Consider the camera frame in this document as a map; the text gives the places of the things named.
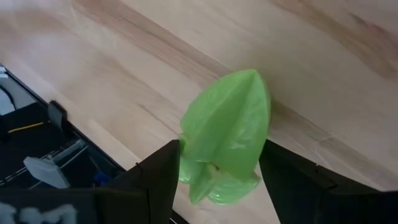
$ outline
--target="light wood tabletop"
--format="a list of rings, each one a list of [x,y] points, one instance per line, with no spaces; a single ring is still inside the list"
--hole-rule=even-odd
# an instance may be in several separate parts
[[[398,190],[398,2],[0,0],[0,63],[125,169],[180,131],[197,94],[254,68],[269,139]],[[242,201],[174,209],[190,223],[278,223],[264,183]]]

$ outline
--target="wooden surface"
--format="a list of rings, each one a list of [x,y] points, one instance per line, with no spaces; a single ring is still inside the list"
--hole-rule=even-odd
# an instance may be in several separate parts
[[[394,0],[0,0],[0,63],[124,168],[176,138],[189,103],[235,70],[273,97],[269,138],[398,190]],[[174,209],[190,223],[278,223],[262,183],[241,202]]]

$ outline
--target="green plastic part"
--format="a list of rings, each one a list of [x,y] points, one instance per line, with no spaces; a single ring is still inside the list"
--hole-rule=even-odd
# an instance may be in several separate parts
[[[201,92],[180,125],[180,181],[190,200],[229,204],[253,190],[266,141],[271,99],[255,70],[234,72]]]

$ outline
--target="black plastic part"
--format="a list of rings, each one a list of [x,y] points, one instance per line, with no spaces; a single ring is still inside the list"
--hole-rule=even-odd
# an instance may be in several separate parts
[[[4,123],[2,115],[0,115],[0,146],[7,143],[9,139],[8,127]]]
[[[398,222],[397,192],[379,192],[271,141],[259,162],[281,224]]]
[[[51,101],[49,103],[47,111],[49,112],[51,123],[62,131],[66,130],[65,122],[67,120],[67,112],[56,101]]]
[[[173,140],[105,187],[4,189],[0,190],[0,206],[7,204],[19,212],[36,208],[44,213],[68,205],[76,210],[77,223],[167,224],[172,216],[179,160],[179,143]]]
[[[25,106],[2,116],[3,125],[7,130],[25,127],[35,123],[45,122],[43,125],[22,129],[9,133],[6,143],[0,144],[0,187],[31,186],[31,179],[21,184],[17,171],[25,167],[23,160],[27,157],[41,158],[76,138],[66,138],[54,125],[47,123],[47,113],[37,103]]]

